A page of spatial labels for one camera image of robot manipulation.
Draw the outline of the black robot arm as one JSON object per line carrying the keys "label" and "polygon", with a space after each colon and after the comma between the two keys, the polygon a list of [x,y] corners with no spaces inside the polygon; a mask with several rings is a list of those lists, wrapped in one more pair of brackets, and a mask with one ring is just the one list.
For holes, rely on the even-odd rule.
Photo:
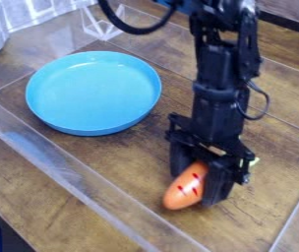
{"label": "black robot arm", "polygon": [[244,0],[182,0],[182,9],[194,36],[196,78],[191,116],[169,115],[171,174],[180,177],[196,161],[207,166],[198,196],[210,207],[247,182],[255,160],[240,135],[244,121],[259,119],[247,113],[262,64],[258,8]]}

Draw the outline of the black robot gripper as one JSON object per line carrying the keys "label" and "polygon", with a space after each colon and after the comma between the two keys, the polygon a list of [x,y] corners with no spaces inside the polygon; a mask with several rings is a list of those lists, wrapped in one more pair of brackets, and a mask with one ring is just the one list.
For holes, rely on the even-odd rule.
{"label": "black robot gripper", "polygon": [[235,182],[246,182],[248,164],[255,160],[240,140],[250,89],[247,84],[215,89],[195,83],[192,90],[191,117],[168,116],[171,175],[177,177],[198,159],[207,164],[200,202],[211,207],[227,199]]}

